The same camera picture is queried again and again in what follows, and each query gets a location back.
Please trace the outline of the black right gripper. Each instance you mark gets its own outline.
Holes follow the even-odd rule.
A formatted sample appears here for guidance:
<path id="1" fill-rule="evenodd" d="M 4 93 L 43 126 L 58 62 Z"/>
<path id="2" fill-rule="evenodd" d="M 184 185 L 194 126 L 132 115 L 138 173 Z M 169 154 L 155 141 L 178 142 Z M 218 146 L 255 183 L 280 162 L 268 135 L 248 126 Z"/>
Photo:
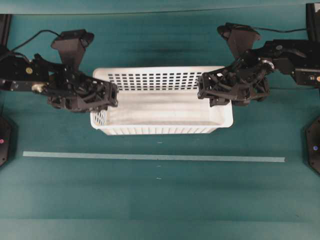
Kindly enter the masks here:
<path id="1" fill-rule="evenodd" d="M 248 49 L 230 67 L 204 72 L 197 78 L 198 99 L 209 99 L 209 106 L 244 107 L 252 101 L 262 102 L 270 95 L 267 75 L 275 71 L 270 59 Z M 235 99 L 235 79 L 238 84 Z"/>

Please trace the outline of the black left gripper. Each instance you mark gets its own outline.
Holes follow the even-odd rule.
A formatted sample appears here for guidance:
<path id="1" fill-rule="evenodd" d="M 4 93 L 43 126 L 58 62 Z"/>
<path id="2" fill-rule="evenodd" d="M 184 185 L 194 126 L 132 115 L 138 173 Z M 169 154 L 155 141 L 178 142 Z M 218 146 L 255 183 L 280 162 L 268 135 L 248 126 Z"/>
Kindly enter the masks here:
<path id="1" fill-rule="evenodd" d="M 31 91 L 46 96 L 47 103 L 52 107 L 86 113 L 118 106 L 119 90 L 116 84 L 89 77 L 69 65 L 47 61 L 38 53 L 32 62 L 47 71 L 47 79 L 33 84 Z"/>

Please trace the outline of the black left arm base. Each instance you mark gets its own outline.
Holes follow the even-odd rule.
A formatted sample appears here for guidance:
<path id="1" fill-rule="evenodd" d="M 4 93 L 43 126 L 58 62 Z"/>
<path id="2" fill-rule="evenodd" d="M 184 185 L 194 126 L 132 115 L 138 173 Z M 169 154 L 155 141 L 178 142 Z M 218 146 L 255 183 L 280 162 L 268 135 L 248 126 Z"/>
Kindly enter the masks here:
<path id="1" fill-rule="evenodd" d="M 0 116 L 0 168 L 12 162 L 17 155 L 18 125 L 6 116 Z"/>

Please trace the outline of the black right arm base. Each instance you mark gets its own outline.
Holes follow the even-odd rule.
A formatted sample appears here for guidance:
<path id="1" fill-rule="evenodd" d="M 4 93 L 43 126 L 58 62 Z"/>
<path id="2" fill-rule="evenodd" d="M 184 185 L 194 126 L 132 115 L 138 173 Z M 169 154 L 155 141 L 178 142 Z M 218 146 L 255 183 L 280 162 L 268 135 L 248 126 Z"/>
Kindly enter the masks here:
<path id="1" fill-rule="evenodd" d="M 303 128 L 303 162 L 320 176 L 320 116 L 309 121 Z"/>

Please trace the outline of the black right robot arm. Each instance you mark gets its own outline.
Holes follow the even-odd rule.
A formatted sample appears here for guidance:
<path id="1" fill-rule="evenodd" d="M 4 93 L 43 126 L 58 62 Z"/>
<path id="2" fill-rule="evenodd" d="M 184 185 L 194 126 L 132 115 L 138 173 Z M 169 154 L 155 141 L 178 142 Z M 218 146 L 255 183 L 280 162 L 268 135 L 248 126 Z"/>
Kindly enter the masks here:
<path id="1" fill-rule="evenodd" d="M 204 72 L 197 80 L 198 99 L 209 105 L 247 106 L 270 94 L 267 76 L 280 72 L 300 86 L 320 87 L 320 44 L 310 40 L 277 39 L 244 50 L 228 66 Z"/>

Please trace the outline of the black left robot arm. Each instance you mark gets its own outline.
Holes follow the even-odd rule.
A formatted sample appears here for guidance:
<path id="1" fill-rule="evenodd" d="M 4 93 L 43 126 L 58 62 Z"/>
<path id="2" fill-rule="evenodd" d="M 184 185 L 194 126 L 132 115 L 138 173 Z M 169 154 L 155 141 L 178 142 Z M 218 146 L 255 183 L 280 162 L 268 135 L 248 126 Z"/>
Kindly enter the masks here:
<path id="1" fill-rule="evenodd" d="M 2 46 L 0 89 L 45 96 L 52 107 L 74 113 L 100 112 L 118 106 L 116 84 L 79 71 L 84 47 L 58 52 L 61 63 L 47 61 L 38 53 L 28 60 L 23 54 L 9 52 Z"/>

